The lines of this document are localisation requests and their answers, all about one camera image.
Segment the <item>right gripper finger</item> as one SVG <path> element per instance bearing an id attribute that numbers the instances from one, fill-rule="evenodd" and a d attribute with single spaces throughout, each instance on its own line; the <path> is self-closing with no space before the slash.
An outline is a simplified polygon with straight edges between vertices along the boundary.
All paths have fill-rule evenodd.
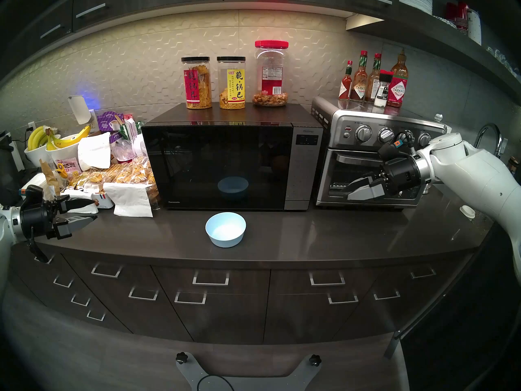
<path id="1" fill-rule="evenodd" d="M 376 187 L 381 184 L 381 179 L 379 176 L 369 175 L 364 176 L 362 178 L 356 179 L 351 183 L 347 184 L 343 191 L 355 191 L 359 188 L 368 186 L 368 187 Z"/>
<path id="2" fill-rule="evenodd" d="M 375 186 L 364 185 L 348 194 L 348 200 L 365 201 L 385 196 L 384 186 L 379 183 Z"/>

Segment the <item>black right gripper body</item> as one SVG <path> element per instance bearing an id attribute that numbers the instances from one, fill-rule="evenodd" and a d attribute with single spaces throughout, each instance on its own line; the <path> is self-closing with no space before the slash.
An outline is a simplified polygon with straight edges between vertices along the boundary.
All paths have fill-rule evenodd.
<path id="1" fill-rule="evenodd" d="M 421 175 L 412 156 L 398 157 L 380 166 L 384 192 L 390 196 L 421 185 Z"/>

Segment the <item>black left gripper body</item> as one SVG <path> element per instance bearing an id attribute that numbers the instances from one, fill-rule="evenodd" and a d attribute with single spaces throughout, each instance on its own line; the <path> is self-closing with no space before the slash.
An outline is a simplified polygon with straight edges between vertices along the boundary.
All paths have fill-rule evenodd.
<path id="1" fill-rule="evenodd" d="M 68 220 L 58 217 L 67 211 L 69 198 L 45 201 L 41 198 L 25 198 L 20 208 L 20 223 L 26 239 L 46 236 L 58 240 L 71 237 Z"/>

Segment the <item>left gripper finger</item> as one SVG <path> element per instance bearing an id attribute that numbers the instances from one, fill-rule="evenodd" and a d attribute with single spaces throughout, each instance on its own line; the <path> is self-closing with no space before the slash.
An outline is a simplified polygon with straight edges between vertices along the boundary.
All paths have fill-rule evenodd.
<path id="1" fill-rule="evenodd" d="M 97 214 L 98 207 L 93 199 L 67 199 L 61 202 L 61 213 Z"/>
<path id="2" fill-rule="evenodd" d="M 97 219 L 97 215 L 77 215 L 59 220 L 59 238 L 65 239 Z"/>

